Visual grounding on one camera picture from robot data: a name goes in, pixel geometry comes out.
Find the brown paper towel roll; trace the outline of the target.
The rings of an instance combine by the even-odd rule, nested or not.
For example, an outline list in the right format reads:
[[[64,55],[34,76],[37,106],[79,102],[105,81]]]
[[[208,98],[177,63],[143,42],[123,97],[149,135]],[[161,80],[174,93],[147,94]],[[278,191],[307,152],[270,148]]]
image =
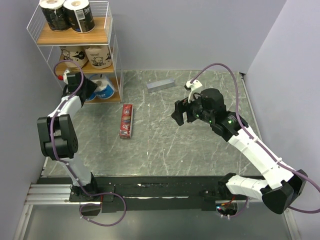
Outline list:
[[[77,63],[81,68],[88,62],[85,49],[82,46],[68,45],[60,46],[61,59]]]
[[[111,66],[112,57],[106,45],[91,45],[84,48],[88,61],[95,69],[105,69]]]

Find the blue paper towel roll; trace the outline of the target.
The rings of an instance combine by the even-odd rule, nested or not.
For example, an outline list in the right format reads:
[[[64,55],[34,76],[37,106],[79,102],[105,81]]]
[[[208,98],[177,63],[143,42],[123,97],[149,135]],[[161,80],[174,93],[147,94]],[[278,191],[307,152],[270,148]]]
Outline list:
[[[94,74],[90,80],[97,84],[94,94],[102,100],[111,98],[115,93],[115,87],[105,74]]]
[[[97,76],[98,76],[98,74],[92,74],[88,79],[92,81]],[[95,98],[96,98],[96,94],[92,93],[91,96],[86,99],[86,101],[90,102],[90,101],[94,100]]]

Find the black paper towel roll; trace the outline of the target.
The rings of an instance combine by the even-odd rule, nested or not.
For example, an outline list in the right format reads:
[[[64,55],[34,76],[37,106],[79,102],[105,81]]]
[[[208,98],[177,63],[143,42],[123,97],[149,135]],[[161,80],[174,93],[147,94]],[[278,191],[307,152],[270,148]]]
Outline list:
[[[52,31],[62,32],[71,26],[64,8],[64,0],[40,0],[39,6]]]
[[[63,4],[71,28],[80,34],[95,28],[93,13],[88,0],[66,0]]]

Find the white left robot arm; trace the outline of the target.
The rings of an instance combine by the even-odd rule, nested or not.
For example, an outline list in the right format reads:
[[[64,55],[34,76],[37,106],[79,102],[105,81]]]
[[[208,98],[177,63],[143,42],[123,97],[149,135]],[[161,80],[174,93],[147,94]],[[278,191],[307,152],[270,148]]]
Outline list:
[[[78,156],[78,138],[72,122],[75,114],[89,98],[97,84],[81,72],[63,74],[66,86],[57,108],[48,116],[37,120],[41,152],[58,162],[72,180],[71,192],[94,201],[99,195],[97,181]]]

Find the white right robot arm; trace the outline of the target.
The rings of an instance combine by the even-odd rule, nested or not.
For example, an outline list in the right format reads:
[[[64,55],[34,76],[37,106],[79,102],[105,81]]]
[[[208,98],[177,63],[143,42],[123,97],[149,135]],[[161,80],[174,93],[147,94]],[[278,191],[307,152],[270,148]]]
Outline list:
[[[215,134],[238,149],[264,178],[257,180],[227,174],[218,187],[223,199],[244,195],[261,200],[272,212],[282,214],[302,193],[307,174],[302,169],[294,170],[286,165],[274,153],[268,154],[268,148],[248,123],[243,118],[237,119],[235,112],[226,109],[219,90],[208,88],[192,101],[187,98],[176,101],[171,116],[179,126],[184,124],[184,113],[189,123],[195,120],[208,123]]]

